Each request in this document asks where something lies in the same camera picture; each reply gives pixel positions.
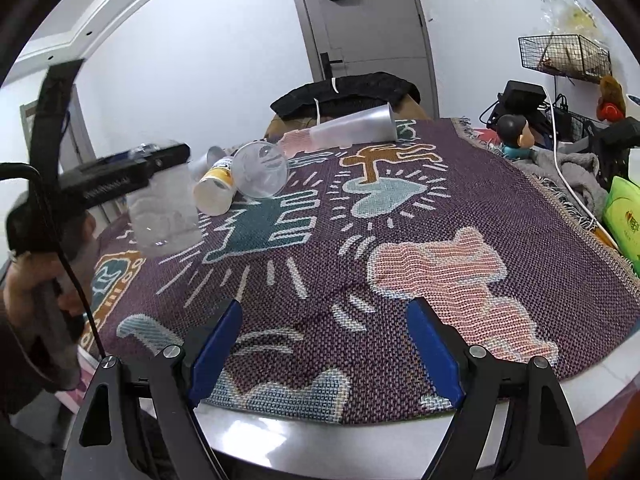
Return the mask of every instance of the black hair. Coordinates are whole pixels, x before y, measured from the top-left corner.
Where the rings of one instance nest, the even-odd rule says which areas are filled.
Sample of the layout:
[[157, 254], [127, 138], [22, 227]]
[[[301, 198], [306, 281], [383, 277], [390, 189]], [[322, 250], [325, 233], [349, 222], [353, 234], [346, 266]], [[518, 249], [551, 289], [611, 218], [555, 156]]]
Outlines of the black hair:
[[498, 137], [505, 146], [519, 148], [518, 139], [526, 126], [527, 120], [521, 115], [503, 115], [496, 124]]

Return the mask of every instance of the hand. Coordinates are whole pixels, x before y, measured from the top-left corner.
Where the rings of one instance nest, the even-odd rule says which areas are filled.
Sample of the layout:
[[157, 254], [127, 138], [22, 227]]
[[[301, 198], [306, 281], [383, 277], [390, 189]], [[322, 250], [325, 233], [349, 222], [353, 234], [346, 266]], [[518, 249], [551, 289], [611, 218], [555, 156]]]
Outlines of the hand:
[[[87, 214], [82, 226], [82, 240], [88, 242], [94, 236], [95, 218]], [[62, 275], [65, 269], [55, 253], [25, 253], [13, 262], [7, 271], [6, 284], [2, 292], [7, 319], [16, 328], [24, 328], [33, 319], [31, 291], [39, 284]], [[91, 301], [91, 283], [83, 283], [82, 289]], [[70, 290], [58, 297], [60, 310], [72, 316], [84, 312], [78, 292]]]

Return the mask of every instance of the black door handle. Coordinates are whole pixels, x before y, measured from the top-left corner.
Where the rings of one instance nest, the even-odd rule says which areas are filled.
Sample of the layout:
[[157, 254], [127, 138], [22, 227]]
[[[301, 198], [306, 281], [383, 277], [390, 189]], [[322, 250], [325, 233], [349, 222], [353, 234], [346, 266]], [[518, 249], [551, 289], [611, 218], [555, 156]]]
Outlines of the black door handle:
[[329, 53], [321, 52], [320, 63], [322, 65], [322, 72], [324, 73], [324, 78], [331, 79], [334, 76], [334, 71], [332, 70], [331, 65], [336, 63], [344, 63], [344, 61], [341, 59], [329, 60]]

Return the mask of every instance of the blue gripper pad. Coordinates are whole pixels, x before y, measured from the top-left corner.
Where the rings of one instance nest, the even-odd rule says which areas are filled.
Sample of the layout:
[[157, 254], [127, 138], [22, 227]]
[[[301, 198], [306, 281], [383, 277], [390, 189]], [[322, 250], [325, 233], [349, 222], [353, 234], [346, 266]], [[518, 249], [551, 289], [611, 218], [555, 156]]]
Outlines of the blue gripper pad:
[[202, 350], [191, 365], [191, 387], [187, 397], [192, 406], [197, 406], [202, 399], [211, 395], [241, 326], [242, 307], [233, 300], [202, 342]]
[[449, 399], [453, 407], [457, 408], [465, 398], [460, 385], [458, 363], [447, 350], [420, 303], [419, 300], [413, 300], [407, 305], [406, 324], [409, 334], [438, 395]]

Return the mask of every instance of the white wall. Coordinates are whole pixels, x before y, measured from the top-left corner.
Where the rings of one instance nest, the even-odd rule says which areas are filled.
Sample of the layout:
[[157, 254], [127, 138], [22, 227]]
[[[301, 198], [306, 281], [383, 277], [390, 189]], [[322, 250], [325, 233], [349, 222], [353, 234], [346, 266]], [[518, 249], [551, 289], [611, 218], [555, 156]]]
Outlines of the white wall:
[[[0, 88], [0, 162], [28, 162], [29, 153], [24, 140], [20, 106], [38, 98], [40, 85], [46, 71], [42, 70]], [[27, 189], [25, 180], [0, 182], [0, 259], [4, 262], [7, 253], [4, 222], [16, 198]]]
[[[640, 66], [620, 35], [591, 0], [588, 6], [609, 43], [614, 76], [628, 92], [640, 92]], [[518, 37], [540, 33], [541, 0], [420, 0], [427, 20], [442, 117], [478, 115], [496, 99], [509, 79], [546, 86], [551, 76], [527, 70], [520, 62]], [[593, 117], [597, 85], [558, 78], [572, 111]]]
[[163, 139], [196, 155], [262, 137], [271, 102], [311, 81], [293, 0], [151, 0], [77, 85], [98, 156]]

